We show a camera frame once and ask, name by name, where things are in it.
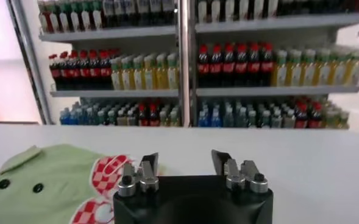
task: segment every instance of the white counter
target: white counter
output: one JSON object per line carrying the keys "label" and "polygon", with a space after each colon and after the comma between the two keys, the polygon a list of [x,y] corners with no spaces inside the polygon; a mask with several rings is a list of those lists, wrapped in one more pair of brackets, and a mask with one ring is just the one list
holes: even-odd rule
{"label": "white counter", "polygon": [[32,145],[95,152],[159,152],[168,174],[214,174],[210,150],[253,159],[274,191],[274,223],[359,223],[359,133],[0,125],[0,166]]}

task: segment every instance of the silver clamp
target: silver clamp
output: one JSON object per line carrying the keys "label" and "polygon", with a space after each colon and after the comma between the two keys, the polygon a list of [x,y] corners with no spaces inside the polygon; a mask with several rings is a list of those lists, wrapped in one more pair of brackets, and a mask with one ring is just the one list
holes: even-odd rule
{"label": "silver clamp", "polygon": [[154,175],[149,161],[141,163],[142,177],[140,180],[141,190],[146,193],[147,191],[157,192],[159,190],[159,179]]}
{"label": "silver clamp", "polygon": [[125,163],[121,181],[118,184],[118,194],[121,197],[131,197],[136,193],[135,171],[130,163]]}
{"label": "silver clamp", "polygon": [[228,159],[226,166],[227,168],[227,178],[226,178],[226,185],[227,188],[230,190],[237,189],[244,189],[245,186],[245,178],[244,175],[239,173],[238,165],[234,159]]}

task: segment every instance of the metal shelf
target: metal shelf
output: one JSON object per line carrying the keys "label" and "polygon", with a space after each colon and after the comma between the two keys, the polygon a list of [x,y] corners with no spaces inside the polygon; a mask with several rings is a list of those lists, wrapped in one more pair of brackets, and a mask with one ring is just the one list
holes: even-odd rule
{"label": "metal shelf", "polygon": [[357,93],[359,86],[298,86],[298,87],[253,87],[253,88],[198,88],[199,97],[225,96],[291,96],[321,95],[330,93]]}
{"label": "metal shelf", "polygon": [[284,16],[281,18],[197,24],[197,33],[275,30],[308,27],[343,27],[359,23],[359,13],[336,15]]}
{"label": "metal shelf", "polygon": [[86,32],[72,33],[44,33],[40,40],[51,42],[73,42],[81,40],[102,40],[130,37],[153,37],[162,35],[175,35],[175,26],[157,26],[157,27],[125,27],[113,28],[107,30],[93,30]]}
{"label": "metal shelf", "polygon": [[52,97],[111,97],[111,98],[145,98],[178,97],[177,89],[158,90],[64,90],[51,91]]}

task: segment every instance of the black button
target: black button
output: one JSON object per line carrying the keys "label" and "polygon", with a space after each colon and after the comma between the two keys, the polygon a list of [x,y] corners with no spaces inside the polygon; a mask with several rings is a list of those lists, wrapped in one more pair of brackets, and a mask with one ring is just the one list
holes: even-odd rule
{"label": "black button", "polygon": [[39,184],[36,184],[34,187],[33,187],[33,192],[34,193],[40,193],[42,190],[44,189],[44,185],[39,183]]}
{"label": "black button", "polygon": [[10,181],[8,179],[3,179],[0,181],[0,189],[6,189],[10,185]]}

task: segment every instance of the green cloth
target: green cloth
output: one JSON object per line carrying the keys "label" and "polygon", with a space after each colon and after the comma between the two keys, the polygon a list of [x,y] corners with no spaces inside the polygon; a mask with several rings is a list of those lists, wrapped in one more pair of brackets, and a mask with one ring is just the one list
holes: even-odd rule
{"label": "green cloth", "polygon": [[71,145],[32,147],[1,167],[0,183],[10,184],[0,189],[0,224],[113,223],[111,197],[132,162]]}

